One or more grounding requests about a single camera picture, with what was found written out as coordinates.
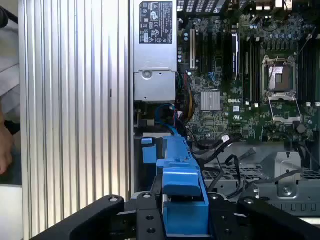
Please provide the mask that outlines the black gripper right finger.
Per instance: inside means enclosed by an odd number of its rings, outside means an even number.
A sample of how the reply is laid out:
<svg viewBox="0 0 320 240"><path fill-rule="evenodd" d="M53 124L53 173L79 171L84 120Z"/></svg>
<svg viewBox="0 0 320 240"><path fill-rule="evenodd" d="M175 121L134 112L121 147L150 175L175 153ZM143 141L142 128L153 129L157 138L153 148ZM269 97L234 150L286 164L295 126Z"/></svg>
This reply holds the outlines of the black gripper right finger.
<svg viewBox="0 0 320 240"><path fill-rule="evenodd" d="M320 228L254 197L209 199L213 240L318 240Z"/></svg>

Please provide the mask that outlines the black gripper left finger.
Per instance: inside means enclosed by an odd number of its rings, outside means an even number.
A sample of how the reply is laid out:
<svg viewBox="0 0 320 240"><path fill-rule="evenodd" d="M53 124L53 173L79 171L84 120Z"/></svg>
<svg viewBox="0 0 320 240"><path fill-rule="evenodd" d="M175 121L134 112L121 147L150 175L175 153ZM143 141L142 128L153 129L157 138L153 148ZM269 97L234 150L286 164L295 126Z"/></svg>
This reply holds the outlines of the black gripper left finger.
<svg viewBox="0 0 320 240"><path fill-rule="evenodd" d="M163 240L165 227L155 196L132 203L107 195L34 236L35 240Z"/></svg>

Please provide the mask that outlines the person's bare hand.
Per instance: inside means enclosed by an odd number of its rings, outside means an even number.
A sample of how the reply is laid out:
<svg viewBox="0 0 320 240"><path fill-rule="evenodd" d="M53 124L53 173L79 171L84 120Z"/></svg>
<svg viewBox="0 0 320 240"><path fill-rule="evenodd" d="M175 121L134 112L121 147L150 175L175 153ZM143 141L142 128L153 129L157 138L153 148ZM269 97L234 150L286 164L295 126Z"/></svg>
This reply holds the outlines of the person's bare hand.
<svg viewBox="0 0 320 240"><path fill-rule="evenodd" d="M0 174L3 175L12 164L12 148L14 139L6 126L0 124Z"/></svg>

